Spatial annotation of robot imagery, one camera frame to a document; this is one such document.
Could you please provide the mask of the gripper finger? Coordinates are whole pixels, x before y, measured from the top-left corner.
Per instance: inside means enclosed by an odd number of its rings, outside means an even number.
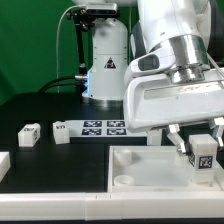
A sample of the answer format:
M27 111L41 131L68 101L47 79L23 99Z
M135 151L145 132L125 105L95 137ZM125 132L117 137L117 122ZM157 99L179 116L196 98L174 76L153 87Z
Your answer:
M179 125L178 124L171 124L168 125L166 128L166 135L168 139L177 147L177 151L181 154L186 154L186 147L185 142L179 135Z
M224 118L218 117L213 118L209 122L210 129L213 131L212 137L217 141L220 148L224 147L224 142L222 140L222 135L224 133Z

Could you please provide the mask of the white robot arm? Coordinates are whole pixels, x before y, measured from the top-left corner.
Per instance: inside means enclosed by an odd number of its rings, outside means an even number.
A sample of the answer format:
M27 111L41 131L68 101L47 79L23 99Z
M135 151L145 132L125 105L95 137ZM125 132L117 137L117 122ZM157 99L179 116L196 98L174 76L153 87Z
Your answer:
M222 145L224 72L207 53L209 0L72 0L93 28L93 65L82 98L123 103L132 133L167 131L181 151L181 126L207 123Z

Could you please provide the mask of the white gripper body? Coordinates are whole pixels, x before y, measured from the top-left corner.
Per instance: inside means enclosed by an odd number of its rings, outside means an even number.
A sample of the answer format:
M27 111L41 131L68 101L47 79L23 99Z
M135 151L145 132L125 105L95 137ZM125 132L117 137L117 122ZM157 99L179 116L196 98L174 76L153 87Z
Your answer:
M199 82L173 84L155 54L133 60L125 74L123 109L132 133L224 117L224 77L211 69Z

